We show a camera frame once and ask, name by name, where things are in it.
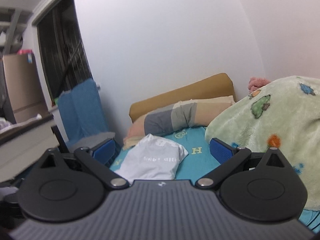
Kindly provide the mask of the mustard yellow headboard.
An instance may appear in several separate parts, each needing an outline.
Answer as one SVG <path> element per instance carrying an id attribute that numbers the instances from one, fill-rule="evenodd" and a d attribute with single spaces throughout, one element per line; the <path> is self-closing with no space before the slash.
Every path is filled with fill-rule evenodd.
<path id="1" fill-rule="evenodd" d="M 236 98 L 233 82 L 226 73 L 216 74 L 190 85 L 135 102 L 130 106 L 129 117 L 132 122 L 135 122 L 140 116 L 150 111 L 179 101 L 211 99 L 222 96 Z"/>

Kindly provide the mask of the striped pillow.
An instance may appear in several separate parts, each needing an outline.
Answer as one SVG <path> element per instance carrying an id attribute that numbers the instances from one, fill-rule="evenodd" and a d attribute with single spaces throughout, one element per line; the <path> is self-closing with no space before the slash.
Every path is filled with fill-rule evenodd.
<path id="1" fill-rule="evenodd" d="M 213 119 L 233 104 L 235 101 L 230 95 L 212 99 L 179 101 L 153 110 L 133 122 L 124 139 L 123 149 L 127 150 L 135 146 L 148 134 L 164 136 L 184 128 L 207 127 Z"/>

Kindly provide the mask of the blue covered chair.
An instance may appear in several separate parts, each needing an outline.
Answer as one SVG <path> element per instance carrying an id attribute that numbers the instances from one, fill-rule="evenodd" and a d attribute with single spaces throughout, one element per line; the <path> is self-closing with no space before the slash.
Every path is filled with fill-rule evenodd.
<path id="1" fill-rule="evenodd" d="M 109 129 L 93 79 L 87 79 L 72 90 L 61 93 L 57 106 L 68 137 L 65 142 L 68 153 L 74 153 L 80 147 L 93 148 L 107 139 L 115 140 L 115 133 Z"/>

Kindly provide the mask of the white t-shirt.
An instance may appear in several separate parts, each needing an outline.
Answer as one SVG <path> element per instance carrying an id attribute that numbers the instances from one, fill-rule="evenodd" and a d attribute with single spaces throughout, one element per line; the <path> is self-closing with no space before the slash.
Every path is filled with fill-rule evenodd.
<path id="1" fill-rule="evenodd" d="M 188 155 L 181 144 L 148 134 L 127 152 L 114 172 L 130 184 L 135 180 L 174 180 Z"/>

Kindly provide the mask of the teal bed sheet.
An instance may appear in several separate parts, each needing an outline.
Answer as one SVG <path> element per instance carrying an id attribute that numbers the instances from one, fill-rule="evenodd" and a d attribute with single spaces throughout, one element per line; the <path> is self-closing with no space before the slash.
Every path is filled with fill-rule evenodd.
<path id="1" fill-rule="evenodd" d="M 181 144 L 189 152 L 189 155 L 180 163 L 175 179 L 191 180 L 195 183 L 199 178 L 220 165 L 220 163 L 211 155 L 209 145 L 204 139 L 204 133 L 204 127 L 197 127 L 183 129 L 163 137 Z M 121 150 L 120 154 L 116 157 L 110 167 L 112 171 L 115 171 L 121 162 L 121 159 L 125 157 L 131 148 Z"/>

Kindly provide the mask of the white black table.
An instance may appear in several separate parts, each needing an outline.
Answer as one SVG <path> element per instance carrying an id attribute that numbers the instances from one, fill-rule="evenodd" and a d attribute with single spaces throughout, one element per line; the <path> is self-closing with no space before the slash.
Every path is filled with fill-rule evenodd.
<path id="1" fill-rule="evenodd" d="M 1 182 L 15 178 L 37 162 L 47 149 L 59 145 L 53 126 L 55 121 L 50 114 L 1 135 Z"/>

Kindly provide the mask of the beige refrigerator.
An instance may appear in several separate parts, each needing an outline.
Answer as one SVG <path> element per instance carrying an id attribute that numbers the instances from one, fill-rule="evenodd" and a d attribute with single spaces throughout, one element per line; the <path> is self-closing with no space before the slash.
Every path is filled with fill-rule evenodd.
<path id="1" fill-rule="evenodd" d="M 3 56 L 2 66 L 7 99 L 4 104 L 5 118 L 18 124 L 49 114 L 41 88 L 35 57 L 29 54 Z"/>

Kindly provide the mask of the green fleece blanket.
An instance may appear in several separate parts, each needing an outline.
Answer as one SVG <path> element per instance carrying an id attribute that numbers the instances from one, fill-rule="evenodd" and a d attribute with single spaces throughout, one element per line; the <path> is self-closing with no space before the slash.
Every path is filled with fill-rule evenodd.
<path id="1" fill-rule="evenodd" d="M 319 79 L 277 79 L 219 114 L 204 138 L 253 152 L 279 148 L 308 191 L 305 208 L 319 210 L 319 103 Z"/>

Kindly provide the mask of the pink plush toy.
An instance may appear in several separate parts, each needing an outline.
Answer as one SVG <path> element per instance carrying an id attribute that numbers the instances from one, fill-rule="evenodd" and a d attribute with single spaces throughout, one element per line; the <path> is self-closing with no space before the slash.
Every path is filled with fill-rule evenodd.
<path id="1" fill-rule="evenodd" d="M 269 84 L 271 81 L 262 77 L 251 77 L 248 83 L 249 93 L 253 93 L 257 89 Z"/>

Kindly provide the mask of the dark window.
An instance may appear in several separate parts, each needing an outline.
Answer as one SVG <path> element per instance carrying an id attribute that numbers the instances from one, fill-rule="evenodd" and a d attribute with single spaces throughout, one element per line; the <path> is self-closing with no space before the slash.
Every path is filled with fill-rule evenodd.
<path id="1" fill-rule="evenodd" d="M 64 91 L 92 77 L 74 0 L 58 0 L 37 21 L 37 38 L 52 105 Z"/>

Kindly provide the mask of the grey shelf rack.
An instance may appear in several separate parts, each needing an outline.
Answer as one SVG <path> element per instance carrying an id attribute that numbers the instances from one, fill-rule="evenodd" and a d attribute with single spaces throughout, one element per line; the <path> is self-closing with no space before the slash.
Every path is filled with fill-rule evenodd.
<path id="1" fill-rule="evenodd" d="M 32 15 L 29 10 L 1 7 L 1 56 L 22 48 L 23 33 Z"/>

